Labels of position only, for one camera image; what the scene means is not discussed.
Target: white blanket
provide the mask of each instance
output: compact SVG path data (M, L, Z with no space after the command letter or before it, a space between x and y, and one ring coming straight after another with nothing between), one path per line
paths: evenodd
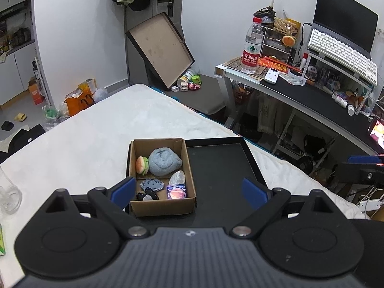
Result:
M84 194L125 178L129 143L135 138L233 137L235 134L145 85L128 87L64 121L6 160L1 167L22 191L20 209L3 215L6 255L0 257L5 288L23 277L13 242L56 188ZM322 189L347 218L364 218L358 207L331 193L302 171L248 143L269 188L295 195Z

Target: purple package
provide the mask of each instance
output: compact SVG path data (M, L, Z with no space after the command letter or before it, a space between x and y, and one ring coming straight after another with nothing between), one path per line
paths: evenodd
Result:
M184 184L168 185L167 198L168 199L183 199L187 197L187 190Z

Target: gray door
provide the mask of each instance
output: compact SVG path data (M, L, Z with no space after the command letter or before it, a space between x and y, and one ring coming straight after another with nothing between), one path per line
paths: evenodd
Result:
M183 36L183 31L181 28L182 0L174 0L173 2L173 16L170 17L170 19L180 34ZM134 12L129 7L125 7L125 31L162 12L166 12L168 14L167 6L168 2L158 2L158 0L151 0L150 6L143 11ZM148 78L143 59L132 45L131 41L127 37L125 40L129 83L148 84Z

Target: white remote control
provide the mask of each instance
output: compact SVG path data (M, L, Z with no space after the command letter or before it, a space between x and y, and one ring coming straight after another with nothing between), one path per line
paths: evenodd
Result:
M279 71L276 69L270 68L266 73L264 80L269 83L276 84L278 76L279 76Z

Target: power strip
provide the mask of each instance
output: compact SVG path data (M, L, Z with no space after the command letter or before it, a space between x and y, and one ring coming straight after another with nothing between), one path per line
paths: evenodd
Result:
M380 199L364 200L359 204L359 209L361 212L377 210L382 204Z

